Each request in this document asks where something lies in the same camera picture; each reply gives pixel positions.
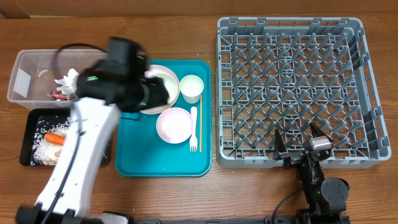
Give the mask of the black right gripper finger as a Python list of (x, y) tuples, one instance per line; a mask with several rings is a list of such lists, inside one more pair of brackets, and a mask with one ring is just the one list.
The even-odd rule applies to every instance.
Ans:
[(274, 151), (277, 153), (286, 153), (287, 150), (285, 148), (285, 144), (282, 140), (282, 136), (278, 129), (275, 130), (275, 137), (274, 137)]
[(310, 129), (312, 132), (312, 138), (325, 136), (325, 133), (314, 122), (310, 123)]

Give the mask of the small pink plate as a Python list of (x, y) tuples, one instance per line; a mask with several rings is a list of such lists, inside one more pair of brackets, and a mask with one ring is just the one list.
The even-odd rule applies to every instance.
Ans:
[(169, 108), (157, 118), (156, 131), (159, 137), (167, 143), (182, 143), (192, 135), (192, 116), (183, 108)]

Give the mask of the white napkin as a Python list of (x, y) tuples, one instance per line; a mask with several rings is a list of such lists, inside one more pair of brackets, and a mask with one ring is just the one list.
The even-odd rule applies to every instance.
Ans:
[(57, 91), (61, 91), (62, 94), (67, 96), (74, 95), (77, 89), (76, 82), (78, 76), (79, 73), (75, 69), (69, 69), (66, 76), (62, 79), (55, 80), (55, 83), (59, 85), (59, 87), (57, 87)]

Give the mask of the red snack wrapper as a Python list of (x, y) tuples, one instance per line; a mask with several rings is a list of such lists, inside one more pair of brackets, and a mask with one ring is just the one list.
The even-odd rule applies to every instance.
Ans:
[(54, 100), (58, 101), (68, 101), (74, 100), (76, 98), (75, 95), (65, 95), (61, 91), (51, 91), (47, 94), (47, 96), (52, 97)]

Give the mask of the orange carrot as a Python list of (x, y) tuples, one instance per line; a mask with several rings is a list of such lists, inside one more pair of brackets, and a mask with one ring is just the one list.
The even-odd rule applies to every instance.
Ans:
[(44, 135), (44, 139), (51, 144), (59, 146), (63, 146), (65, 144), (65, 137), (54, 133), (46, 133)]

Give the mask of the rice and peanuts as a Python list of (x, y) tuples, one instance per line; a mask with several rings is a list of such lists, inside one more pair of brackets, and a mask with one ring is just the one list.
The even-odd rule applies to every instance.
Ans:
[(34, 129), (31, 166), (54, 166), (63, 146), (51, 144), (44, 139), (46, 133), (54, 133), (66, 138), (69, 128), (69, 116), (40, 116)]

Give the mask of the white bowl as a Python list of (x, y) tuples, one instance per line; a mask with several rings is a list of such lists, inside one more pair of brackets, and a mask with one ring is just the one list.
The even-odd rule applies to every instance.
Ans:
[(176, 78), (176, 76), (171, 75), (169, 73), (155, 72), (148, 76), (148, 78), (152, 78), (152, 77), (159, 77), (159, 78), (163, 79), (164, 86), (169, 94), (167, 103), (168, 103), (168, 105), (172, 105), (179, 94), (179, 85), (178, 85), (178, 79)]

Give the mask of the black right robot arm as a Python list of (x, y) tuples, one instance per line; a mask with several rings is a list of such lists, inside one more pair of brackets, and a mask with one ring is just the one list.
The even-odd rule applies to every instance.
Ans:
[[(343, 216), (349, 193), (349, 183), (341, 178), (325, 178), (320, 162), (331, 156), (333, 140), (315, 123), (310, 123), (312, 138), (303, 143), (299, 152), (289, 154), (278, 130), (275, 130), (274, 157), (285, 169), (296, 169), (301, 189), (284, 198), (265, 223), (350, 223)], [(304, 193), (307, 208), (297, 210), (294, 216), (277, 216), (279, 208), (290, 198)]]

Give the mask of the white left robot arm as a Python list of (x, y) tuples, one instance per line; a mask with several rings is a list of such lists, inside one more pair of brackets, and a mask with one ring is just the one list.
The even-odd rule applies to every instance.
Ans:
[(60, 158), (35, 205), (18, 208), (17, 223), (133, 223), (117, 212), (90, 215), (96, 175), (121, 113), (166, 105), (169, 94), (161, 78), (145, 77), (150, 59), (137, 42), (111, 37), (106, 54), (78, 76)]

